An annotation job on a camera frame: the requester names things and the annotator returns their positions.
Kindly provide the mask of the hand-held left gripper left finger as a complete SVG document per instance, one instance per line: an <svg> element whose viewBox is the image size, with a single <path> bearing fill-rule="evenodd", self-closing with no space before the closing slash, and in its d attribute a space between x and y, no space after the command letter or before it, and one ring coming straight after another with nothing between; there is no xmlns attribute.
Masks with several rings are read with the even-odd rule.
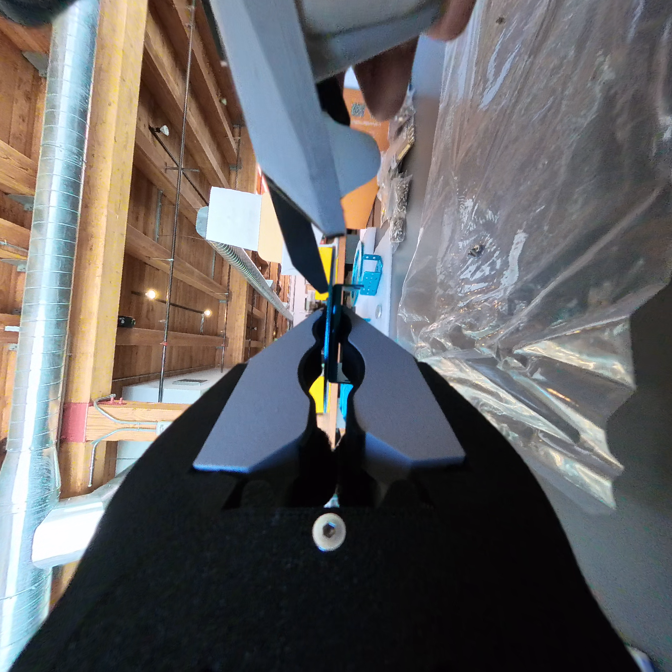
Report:
<svg viewBox="0 0 672 672"><path fill-rule="evenodd" d="M255 474L298 465L316 424L310 387L322 371L323 312L316 311L252 357L194 460L204 472Z"/></svg>

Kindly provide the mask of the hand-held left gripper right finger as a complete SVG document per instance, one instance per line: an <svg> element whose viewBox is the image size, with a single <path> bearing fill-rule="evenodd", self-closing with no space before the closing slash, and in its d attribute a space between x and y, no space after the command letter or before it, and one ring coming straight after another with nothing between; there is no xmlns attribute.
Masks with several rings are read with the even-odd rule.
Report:
<svg viewBox="0 0 672 672"><path fill-rule="evenodd" d="M380 488L462 466L465 451L416 359L349 308L340 326L341 369L353 386L346 415L356 441L352 465Z"/></svg>

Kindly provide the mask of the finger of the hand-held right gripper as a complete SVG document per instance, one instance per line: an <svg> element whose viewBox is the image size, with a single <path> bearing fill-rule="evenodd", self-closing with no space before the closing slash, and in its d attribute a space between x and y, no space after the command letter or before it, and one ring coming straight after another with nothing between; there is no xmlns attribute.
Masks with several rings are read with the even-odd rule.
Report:
<svg viewBox="0 0 672 672"><path fill-rule="evenodd" d="M293 1L211 1L257 162L325 237L345 234L340 186Z"/></svg>
<svg viewBox="0 0 672 672"><path fill-rule="evenodd" d="M269 175L264 175L264 178L293 266L316 291L328 292L329 282L324 272L311 220Z"/></svg>

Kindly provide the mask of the blue servo mount bracket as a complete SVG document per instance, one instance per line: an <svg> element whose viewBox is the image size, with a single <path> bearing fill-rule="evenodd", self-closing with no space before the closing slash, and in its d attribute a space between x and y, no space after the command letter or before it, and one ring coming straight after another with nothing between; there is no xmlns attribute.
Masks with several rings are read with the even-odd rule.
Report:
<svg viewBox="0 0 672 672"><path fill-rule="evenodd" d="M339 338L340 338L340 339L339 339L339 341L340 341L340 343L339 343L339 345L340 345L340 348L339 348L339 366L340 366L340 367L339 367L339 373L340 373L340 383L339 383L339 384L341 384L341 383L349 383L349 379L348 379L348 377L343 373L342 350L343 350L343 343L345 342L345 336L346 336L346 334L345 334L345 332L344 332L344 329L345 329L345 326L344 326L344 325L345 325L345 322L343 322L343 308L345 307L345 303L346 303L346 299L347 299L347 298L344 297L344 295L350 295L350 290L351 290L351 289L354 289L354 288L351 287L349 284L343 284L342 313L341 313L340 323L339 323L339 324L340 324L340 325L339 325Z"/></svg>

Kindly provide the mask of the clear plastic bag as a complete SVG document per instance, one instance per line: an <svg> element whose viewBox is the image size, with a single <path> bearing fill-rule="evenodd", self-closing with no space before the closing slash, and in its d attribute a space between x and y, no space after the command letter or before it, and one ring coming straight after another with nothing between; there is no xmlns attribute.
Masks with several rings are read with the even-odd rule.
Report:
<svg viewBox="0 0 672 672"><path fill-rule="evenodd" d="M446 47L423 212L400 344L615 509L631 317L671 277L671 2L480 1Z"/></svg>

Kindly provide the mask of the person's right hand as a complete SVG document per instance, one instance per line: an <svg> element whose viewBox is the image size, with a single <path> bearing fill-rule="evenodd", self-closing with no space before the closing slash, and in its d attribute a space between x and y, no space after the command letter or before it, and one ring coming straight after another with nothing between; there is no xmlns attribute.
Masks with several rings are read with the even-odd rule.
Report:
<svg viewBox="0 0 672 672"><path fill-rule="evenodd" d="M423 35L443 42L457 38L468 25L475 4L445 1L439 18ZM403 105L418 41L415 37L353 67L365 105L376 120L390 120Z"/></svg>

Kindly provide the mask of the beige hanging panel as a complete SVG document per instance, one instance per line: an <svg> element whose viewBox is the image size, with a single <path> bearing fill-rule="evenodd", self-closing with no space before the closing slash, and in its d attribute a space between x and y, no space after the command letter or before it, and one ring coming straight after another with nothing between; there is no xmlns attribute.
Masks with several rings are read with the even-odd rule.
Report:
<svg viewBox="0 0 672 672"><path fill-rule="evenodd" d="M281 264L284 238L273 207L272 198L269 192L265 192L260 198L261 210L257 252L264 261Z"/></svg>

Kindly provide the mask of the blue round metal base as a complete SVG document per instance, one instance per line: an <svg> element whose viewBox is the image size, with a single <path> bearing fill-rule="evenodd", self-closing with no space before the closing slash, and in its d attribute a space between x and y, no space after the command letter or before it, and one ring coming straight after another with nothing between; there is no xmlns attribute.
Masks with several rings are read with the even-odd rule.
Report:
<svg viewBox="0 0 672 672"><path fill-rule="evenodd" d="M357 244L352 267L351 280L349 281L349 285L353 287L353 289L350 290L350 299L349 299L349 306L351 308L354 308L356 306L357 298L361 291L359 286L361 284L363 275L363 263L364 263L363 257L364 257L364 243L362 240L360 240Z"/></svg>

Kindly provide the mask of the white hanging panel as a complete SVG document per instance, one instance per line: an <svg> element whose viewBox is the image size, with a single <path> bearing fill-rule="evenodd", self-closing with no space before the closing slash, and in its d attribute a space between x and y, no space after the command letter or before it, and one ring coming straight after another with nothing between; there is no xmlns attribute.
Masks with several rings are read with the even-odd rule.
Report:
<svg viewBox="0 0 672 672"><path fill-rule="evenodd" d="M196 231L211 242L258 251L261 209L261 195L211 187L208 205L197 212Z"/></svg>

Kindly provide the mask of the orange and white cardboard box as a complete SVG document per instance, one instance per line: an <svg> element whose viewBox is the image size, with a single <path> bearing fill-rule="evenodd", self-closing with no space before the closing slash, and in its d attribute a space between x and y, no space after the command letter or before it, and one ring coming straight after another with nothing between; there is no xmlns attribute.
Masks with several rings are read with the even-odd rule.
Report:
<svg viewBox="0 0 672 672"><path fill-rule="evenodd" d="M343 98L350 116L350 127L372 137L382 155L389 148L389 121L378 121L365 105L359 89L344 88ZM341 198L346 228L365 229L378 193L377 174L358 189Z"/></svg>

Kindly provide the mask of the white foam sheet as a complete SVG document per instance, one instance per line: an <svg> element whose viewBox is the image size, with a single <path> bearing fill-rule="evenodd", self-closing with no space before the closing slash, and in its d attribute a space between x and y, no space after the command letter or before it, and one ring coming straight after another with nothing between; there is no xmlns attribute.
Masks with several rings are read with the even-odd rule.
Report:
<svg viewBox="0 0 672 672"><path fill-rule="evenodd" d="M383 234L380 229L367 228L360 232L360 239L364 243L366 254L377 254L383 259L384 269L380 285L375 296L361 296L358 298L355 312L362 318L367 318L372 326L387 335L391 340L397 339L397 319L401 299L403 280L406 271L402 268L398 255L392 250L390 233ZM375 309L382 305L383 316L377 321Z"/></svg>

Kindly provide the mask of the pile of screw bags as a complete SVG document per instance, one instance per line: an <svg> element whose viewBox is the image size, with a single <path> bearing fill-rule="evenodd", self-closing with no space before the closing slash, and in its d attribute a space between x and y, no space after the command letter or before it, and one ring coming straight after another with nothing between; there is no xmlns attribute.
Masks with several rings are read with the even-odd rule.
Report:
<svg viewBox="0 0 672 672"><path fill-rule="evenodd" d="M412 175L403 170L403 161L415 144L413 91L407 90L403 105L389 122L388 148L382 153L377 174L382 223L388 223L392 250L406 238L407 203Z"/></svg>

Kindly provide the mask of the silver flexible duct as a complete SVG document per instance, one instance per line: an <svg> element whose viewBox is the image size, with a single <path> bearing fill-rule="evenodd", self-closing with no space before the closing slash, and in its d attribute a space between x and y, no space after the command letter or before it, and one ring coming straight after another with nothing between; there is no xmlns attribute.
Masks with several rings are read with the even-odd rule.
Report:
<svg viewBox="0 0 672 672"><path fill-rule="evenodd" d="M230 266L237 270L248 284L251 285L258 294L265 298L266 301L268 301L290 324L293 323L293 316L288 307L275 293L272 284L268 284L263 273L261 273L244 249L209 239L206 239L206 242L219 256L227 261Z"/></svg>

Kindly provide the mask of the wide blue perforated bracket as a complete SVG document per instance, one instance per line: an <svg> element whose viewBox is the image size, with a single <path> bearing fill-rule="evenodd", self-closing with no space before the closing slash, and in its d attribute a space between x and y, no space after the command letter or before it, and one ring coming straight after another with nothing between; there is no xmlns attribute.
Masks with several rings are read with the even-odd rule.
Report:
<svg viewBox="0 0 672 672"><path fill-rule="evenodd" d="M363 275L359 286L361 291L358 298L377 294L384 269L383 259L380 255L364 254L363 259Z"/></svg>

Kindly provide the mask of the large silver duct pipe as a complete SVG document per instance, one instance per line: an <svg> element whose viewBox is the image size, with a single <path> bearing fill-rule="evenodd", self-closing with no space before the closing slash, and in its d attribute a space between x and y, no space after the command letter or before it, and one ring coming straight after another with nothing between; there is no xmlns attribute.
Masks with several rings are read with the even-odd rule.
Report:
<svg viewBox="0 0 672 672"><path fill-rule="evenodd" d="M52 572L32 560L58 502L57 448L87 156L99 1L53 22L15 379L1 467L1 670L44 621Z"/></svg>

